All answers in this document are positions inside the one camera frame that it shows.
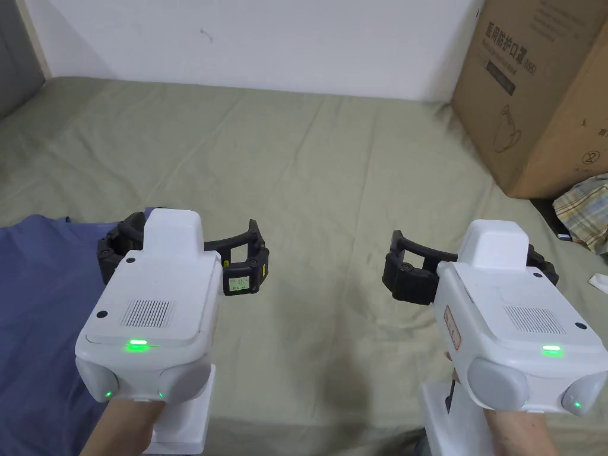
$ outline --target hand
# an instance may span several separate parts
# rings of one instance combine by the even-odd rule
[[[152,440],[155,422],[165,409],[165,402],[110,400],[81,456],[135,456]]]
[[[446,358],[452,358],[446,352]],[[456,369],[452,378],[460,383]],[[483,409],[492,433],[495,456],[558,456],[544,413],[501,412]]]

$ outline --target gray rubber knob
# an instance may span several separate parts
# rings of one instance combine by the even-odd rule
[[[520,410],[530,396],[523,373],[486,359],[475,358],[471,362],[467,380],[477,399],[496,410]]]
[[[606,382],[606,372],[579,378],[562,397],[562,407],[576,416],[583,416],[593,406]]]

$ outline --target bed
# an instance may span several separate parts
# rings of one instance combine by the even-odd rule
[[[0,226],[167,206],[211,239],[257,219],[270,276],[222,304],[210,455],[402,454],[420,433],[418,388],[451,366],[429,309],[382,285],[394,229],[456,251],[476,218],[517,222],[608,342],[587,284],[603,259],[507,198],[445,104],[53,79],[0,123],[0,202]],[[606,412],[608,389],[584,418],[551,416],[562,454],[606,454]]]

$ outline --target wrinkled fabric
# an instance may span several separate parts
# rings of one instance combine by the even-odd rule
[[[553,208],[573,240],[594,254],[608,253],[608,174],[576,184]]]
[[[32,215],[0,228],[0,454],[77,455],[104,404],[74,362],[103,291],[97,240],[111,224]]]
[[[258,221],[269,275],[220,304],[208,455],[402,454],[420,434],[420,385],[452,367],[431,310],[382,284],[395,229],[457,252],[472,220],[515,221],[608,345],[587,283],[608,266],[502,193],[448,105],[59,78],[0,144],[0,224],[166,206],[197,211],[212,240]],[[607,390],[585,417],[549,417],[562,455],[608,454]]]

